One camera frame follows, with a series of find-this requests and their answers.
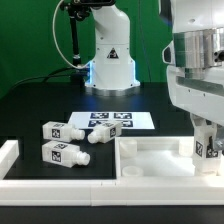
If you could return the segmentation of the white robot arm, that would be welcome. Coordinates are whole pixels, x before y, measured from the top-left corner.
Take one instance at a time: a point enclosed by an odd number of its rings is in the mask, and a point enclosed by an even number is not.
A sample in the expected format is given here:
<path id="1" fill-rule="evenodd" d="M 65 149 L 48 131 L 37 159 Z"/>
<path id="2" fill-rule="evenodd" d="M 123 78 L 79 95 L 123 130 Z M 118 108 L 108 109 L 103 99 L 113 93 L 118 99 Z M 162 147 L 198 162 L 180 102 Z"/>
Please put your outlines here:
<path id="1" fill-rule="evenodd" d="M 102 95 L 102 109 L 115 108 L 140 86 L 129 53 L 130 21 L 115 0 L 71 0 L 59 4 L 69 16 L 95 21 L 96 54 L 85 88 Z M 201 131 L 212 129 L 206 147 L 224 150 L 224 0 L 159 0 L 159 15 L 172 30 L 162 51 L 172 104 L 191 114 Z"/>

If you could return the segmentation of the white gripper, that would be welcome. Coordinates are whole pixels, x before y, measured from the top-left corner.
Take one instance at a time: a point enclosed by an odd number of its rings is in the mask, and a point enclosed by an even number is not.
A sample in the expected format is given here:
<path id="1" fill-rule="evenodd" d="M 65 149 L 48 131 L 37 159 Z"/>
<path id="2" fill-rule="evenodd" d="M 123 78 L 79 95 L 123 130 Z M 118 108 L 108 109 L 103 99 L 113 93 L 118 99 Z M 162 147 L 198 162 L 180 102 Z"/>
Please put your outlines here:
<path id="1" fill-rule="evenodd" d="M 200 127 L 199 117 L 224 126 L 224 66 L 205 69 L 202 79 L 188 79 L 184 70 L 174 64 L 173 42 L 163 50 L 162 58 L 167 64 L 170 100 L 174 106 L 191 113 L 194 134 Z M 224 128 L 216 130 L 213 146 L 220 157 L 224 151 Z"/>

